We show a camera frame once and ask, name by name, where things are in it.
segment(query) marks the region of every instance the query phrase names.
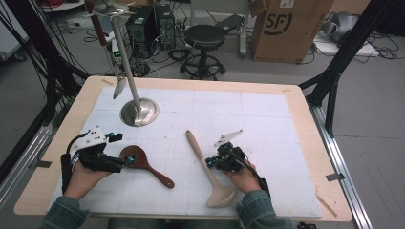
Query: stool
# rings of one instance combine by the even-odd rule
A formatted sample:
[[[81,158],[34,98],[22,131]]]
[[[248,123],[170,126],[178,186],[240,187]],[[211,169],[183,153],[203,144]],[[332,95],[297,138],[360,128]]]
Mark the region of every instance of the stool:
[[[209,25],[192,26],[185,31],[184,40],[191,47],[201,50],[201,53],[188,57],[180,67],[181,73],[187,72],[191,75],[191,79],[194,79],[194,77],[198,77],[199,79],[212,77],[217,81],[216,74],[226,72],[226,68],[224,68],[224,65],[217,58],[207,54],[209,51],[216,50],[224,43],[225,36],[221,29]],[[208,64],[208,59],[213,60],[214,63]]]

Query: cardboard box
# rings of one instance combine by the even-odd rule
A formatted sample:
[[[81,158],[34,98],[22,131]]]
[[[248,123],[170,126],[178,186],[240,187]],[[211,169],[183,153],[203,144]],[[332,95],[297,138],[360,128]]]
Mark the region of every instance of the cardboard box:
[[[361,15],[369,3],[370,0],[334,0],[330,12],[347,11],[351,14]]]
[[[255,0],[254,61],[302,63],[333,0]]]

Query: sleeve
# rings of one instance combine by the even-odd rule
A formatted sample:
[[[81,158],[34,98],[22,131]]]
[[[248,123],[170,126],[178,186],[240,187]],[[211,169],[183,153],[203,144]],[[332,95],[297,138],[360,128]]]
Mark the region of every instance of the sleeve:
[[[79,228],[89,215],[90,211],[80,210],[80,204],[76,199],[59,197],[42,220],[39,229]]]
[[[247,193],[236,206],[236,211],[245,229],[292,229],[290,219],[278,219],[271,198],[263,190]]]

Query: black bracket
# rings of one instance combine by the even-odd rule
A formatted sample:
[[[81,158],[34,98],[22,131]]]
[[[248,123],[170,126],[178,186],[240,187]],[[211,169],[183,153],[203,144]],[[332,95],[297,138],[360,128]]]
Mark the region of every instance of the black bracket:
[[[356,56],[357,52],[363,47],[373,29],[378,25],[378,22],[393,5],[394,1],[396,0],[372,0],[361,14],[328,67],[314,78],[298,85],[304,90],[316,84],[312,93],[307,96],[308,104],[315,107],[321,107],[322,100],[329,94],[325,128],[330,137],[334,137],[333,116],[340,76]]]

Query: electronic device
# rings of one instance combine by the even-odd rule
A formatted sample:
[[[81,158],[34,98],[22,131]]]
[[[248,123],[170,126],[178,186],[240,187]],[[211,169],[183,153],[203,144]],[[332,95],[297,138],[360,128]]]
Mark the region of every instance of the electronic device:
[[[136,160],[134,157],[121,159],[104,154],[103,151],[107,146],[107,142],[112,143],[120,140],[122,140],[122,134],[109,133],[105,135],[98,126],[72,139],[66,149],[66,154],[60,157],[62,166],[62,193],[65,193],[69,185],[72,170],[77,159],[80,160],[85,168],[111,173],[120,173],[122,168],[134,164]],[[75,142],[74,148],[76,152],[71,156],[71,147]]]
[[[218,154],[206,158],[205,163],[208,168],[233,172],[239,172],[244,166],[256,177],[260,187],[267,192],[268,196],[270,196],[266,179],[261,178],[254,168],[250,166],[250,162],[246,159],[246,154],[242,149],[239,147],[233,147],[232,143],[229,141],[218,147]]]
[[[158,37],[153,6],[138,5],[125,23],[134,57],[152,57],[152,43]]]
[[[133,56],[135,58],[149,59],[152,57],[152,45],[146,43],[134,43],[131,44]]]
[[[357,20],[358,16],[351,15],[347,11],[332,12],[322,23],[320,31],[338,43],[352,30]]]
[[[223,30],[225,34],[229,33],[240,27],[244,23],[244,19],[242,16],[238,14],[232,14],[231,16],[227,17],[224,21],[221,21],[215,25],[216,27]]]
[[[175,17],[170,5],[155,6],[158,28],[160,33],[160,46],[163,50],[176,48]]]
[[[111,40],[111,54],[113,58],[113,63],[122,64],[121,52],[119,52],[119,48],[117,45],[116,39]]]
[[[158,37],[153,6],[138,5],[125,23],[131,43],[150,43]]]

